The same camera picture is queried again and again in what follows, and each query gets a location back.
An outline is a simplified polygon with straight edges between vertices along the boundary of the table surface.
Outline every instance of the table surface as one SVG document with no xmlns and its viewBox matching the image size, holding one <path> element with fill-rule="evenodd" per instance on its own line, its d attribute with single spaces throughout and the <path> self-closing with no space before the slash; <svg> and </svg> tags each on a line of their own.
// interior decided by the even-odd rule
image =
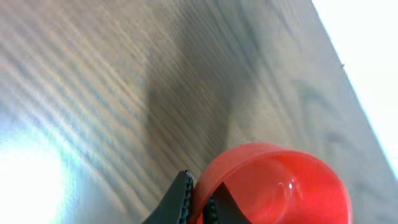
<svg viewBox="0 0 398 224">
<path fill-rule="evenodd" d="M 267 141 L 331 165 L 355 223 L 398 223 L 397 182 L 310 1 L 8 0 L 0 23 L 0 160 L 39 157 L 7 170 L 30 175 L 17 216 L 61 182 L 53 221 L 140 223 L 179 170 L 197 180 Z"/>
</svg>

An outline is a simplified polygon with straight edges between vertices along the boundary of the white wall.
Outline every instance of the white wall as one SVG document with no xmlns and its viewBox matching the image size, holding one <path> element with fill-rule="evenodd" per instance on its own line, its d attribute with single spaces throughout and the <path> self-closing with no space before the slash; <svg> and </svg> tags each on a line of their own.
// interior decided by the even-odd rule
<svg viewBox="0 0 398 224">
<path fill-rule="evenodd" d="M 398 178 L 398 1 L 313 3 Z"/>
</svg>

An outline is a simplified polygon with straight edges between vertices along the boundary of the red plastic object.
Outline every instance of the red plastic object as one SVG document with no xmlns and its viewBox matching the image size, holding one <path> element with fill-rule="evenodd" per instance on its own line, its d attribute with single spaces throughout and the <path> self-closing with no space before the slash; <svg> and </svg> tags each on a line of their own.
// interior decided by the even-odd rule
<svg viewBox="0 0 398 224">
<path fill-rule="evenodd" d="M 259 142 L 222 153 L 195 186 L 191 224 L 201 224 L 201 211 L 222 182 L 252 223 L 353 222 L 342 181 L 304 152 Z"/>
</svg>

